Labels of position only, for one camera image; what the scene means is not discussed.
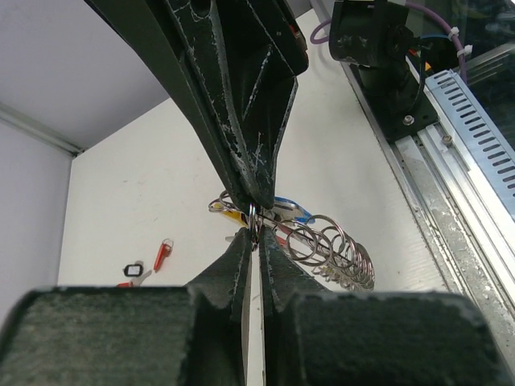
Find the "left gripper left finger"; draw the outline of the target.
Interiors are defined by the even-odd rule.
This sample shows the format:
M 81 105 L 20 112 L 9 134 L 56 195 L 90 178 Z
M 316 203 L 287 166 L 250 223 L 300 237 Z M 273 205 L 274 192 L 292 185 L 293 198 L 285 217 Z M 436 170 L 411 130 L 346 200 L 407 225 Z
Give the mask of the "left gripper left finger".
M 1 331 L 4 385 L 243 385 L 251 235 L 182 286 L 35 289 Z

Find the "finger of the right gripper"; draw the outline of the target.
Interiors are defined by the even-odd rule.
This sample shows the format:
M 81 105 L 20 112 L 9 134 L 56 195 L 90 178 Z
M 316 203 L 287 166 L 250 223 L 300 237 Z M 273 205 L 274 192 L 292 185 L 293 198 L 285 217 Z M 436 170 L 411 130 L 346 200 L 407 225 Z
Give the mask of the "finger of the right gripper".
M 285 1 L 168 1 L 210 158 L 241 209 L 274 204 L 278 151 L 307 44 Z
M 182 35 L 165 1 L 87 1 L 86 4 L 136 53 L 179 107 L 200 139 L 221 182 L 239 209 L 252 199 L 216 130 L 216 118 L 187 57 Z

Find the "blue tag key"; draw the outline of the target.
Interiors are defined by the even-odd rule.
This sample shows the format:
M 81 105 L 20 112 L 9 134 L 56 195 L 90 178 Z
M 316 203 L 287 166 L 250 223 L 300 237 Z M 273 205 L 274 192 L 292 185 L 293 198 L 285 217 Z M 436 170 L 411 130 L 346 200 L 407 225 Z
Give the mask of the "blue tag key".
M 272 212 L 282 220 L 295 220 L 302 224 L 313 224 L 312 214 L 294 200 L 276 196 Z

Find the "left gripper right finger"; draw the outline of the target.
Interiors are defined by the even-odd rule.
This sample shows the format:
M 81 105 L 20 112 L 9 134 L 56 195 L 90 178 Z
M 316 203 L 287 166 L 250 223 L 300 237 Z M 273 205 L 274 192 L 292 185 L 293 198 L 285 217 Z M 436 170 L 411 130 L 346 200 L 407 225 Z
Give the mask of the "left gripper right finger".
M 444 292 L 332 292 L 260 232 L 268 385 L 502 385 L 480 310 Z

